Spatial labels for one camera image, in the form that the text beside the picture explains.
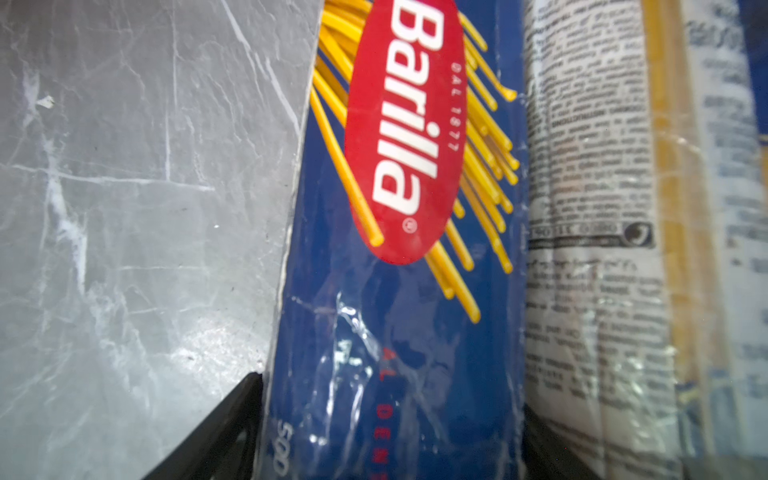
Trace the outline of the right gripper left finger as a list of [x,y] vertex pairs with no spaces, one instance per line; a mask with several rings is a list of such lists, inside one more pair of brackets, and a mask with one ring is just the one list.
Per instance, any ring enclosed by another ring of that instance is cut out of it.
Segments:
[[145,479],[251,479],[263,419],[263,389],[261,374],[247,374]]

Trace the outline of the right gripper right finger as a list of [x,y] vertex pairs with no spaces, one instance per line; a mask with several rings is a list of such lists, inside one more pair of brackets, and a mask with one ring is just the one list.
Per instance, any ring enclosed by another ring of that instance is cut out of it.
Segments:
[[525,404],[522,459],[527,480],[599,480],[562,439]]

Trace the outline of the blue Barilla spaghetti bag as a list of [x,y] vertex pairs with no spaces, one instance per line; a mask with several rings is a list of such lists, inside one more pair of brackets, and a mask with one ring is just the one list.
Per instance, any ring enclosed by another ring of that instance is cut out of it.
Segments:
[[519,479],[519,1],[322,11],[258,479]]

